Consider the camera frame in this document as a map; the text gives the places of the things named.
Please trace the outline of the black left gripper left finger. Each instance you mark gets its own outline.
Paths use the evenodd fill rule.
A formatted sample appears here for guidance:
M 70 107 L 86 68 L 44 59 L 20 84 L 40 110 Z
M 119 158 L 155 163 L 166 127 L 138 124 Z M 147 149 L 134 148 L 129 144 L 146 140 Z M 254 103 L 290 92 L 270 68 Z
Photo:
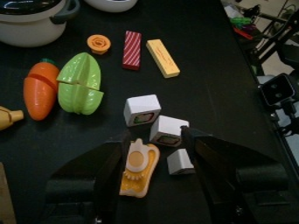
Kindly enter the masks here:
M 95 224 L 114 222 L 130 142 L 131 133 L 126 130 L 103 144 L 103 152 L 107 153 L 106 163 L 98 171 L 94 185 Z

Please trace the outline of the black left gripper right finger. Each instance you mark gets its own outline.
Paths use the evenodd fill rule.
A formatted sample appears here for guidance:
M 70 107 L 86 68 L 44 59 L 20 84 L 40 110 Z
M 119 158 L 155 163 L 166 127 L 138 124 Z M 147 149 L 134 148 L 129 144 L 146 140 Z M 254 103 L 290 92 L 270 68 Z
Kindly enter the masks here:
M 197 129 L 182 126 L 182 141 L 193 157 L 211 224 L 258 224 L 238 184 L 227 180 L 223 168 L 213 166 L 217 157 L 213 156 L 209 161 L 202 155 L 205 149 L 211 149 L 201 140 L 202 137 L 205 135 Z

